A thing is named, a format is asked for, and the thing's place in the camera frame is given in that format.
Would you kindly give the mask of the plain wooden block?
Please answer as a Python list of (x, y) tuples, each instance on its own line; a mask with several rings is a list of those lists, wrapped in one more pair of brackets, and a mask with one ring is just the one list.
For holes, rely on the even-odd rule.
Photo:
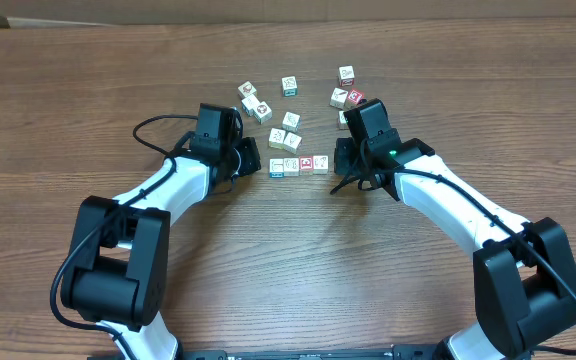
[(300, 174), (300, 166), (298, 158), (284, 158), (283, 159), (284, 176), (292, 177)]

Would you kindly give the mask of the wooden block blue side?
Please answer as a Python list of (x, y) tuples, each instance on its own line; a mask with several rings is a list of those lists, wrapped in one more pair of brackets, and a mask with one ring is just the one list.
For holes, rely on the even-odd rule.
[(270, 178), (283, 178), (285, 176), (284, 160), (283, 159), (270, 159), (269, 160), (269, 177)]

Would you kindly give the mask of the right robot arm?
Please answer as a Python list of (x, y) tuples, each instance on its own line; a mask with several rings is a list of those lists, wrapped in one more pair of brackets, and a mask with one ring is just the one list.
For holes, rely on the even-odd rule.
[(563, 227), (532, 222), (461, 180), (418, 138), (402, 141), (373, 99), (342, 115), (339, 185), (382, 189), (441, 229), (471, 259), (476, 322), (433, 346), (433, 359), (576, 356), (576, 262)]

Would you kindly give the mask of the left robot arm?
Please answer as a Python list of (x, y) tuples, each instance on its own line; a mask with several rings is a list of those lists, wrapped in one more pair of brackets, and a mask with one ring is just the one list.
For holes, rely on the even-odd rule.
[(51, 285), (60, 323), (110, 336), (120, 359), (181, 359), (165, 325), (170, 229), (193, 205), (230, 192), (261, 168), (254, 138), (234, 107), (201, 104), (194, 130), (162, 153), (161, 168), (113, 198), (80, 205), (68, 255)]

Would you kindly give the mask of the wooden block teal side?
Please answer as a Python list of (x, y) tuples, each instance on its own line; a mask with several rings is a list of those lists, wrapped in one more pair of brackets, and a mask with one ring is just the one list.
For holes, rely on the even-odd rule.
[(327, 155), (313, 156), (313, 173), (317, 175), (327, 174), (329, 172), (329, 157)]

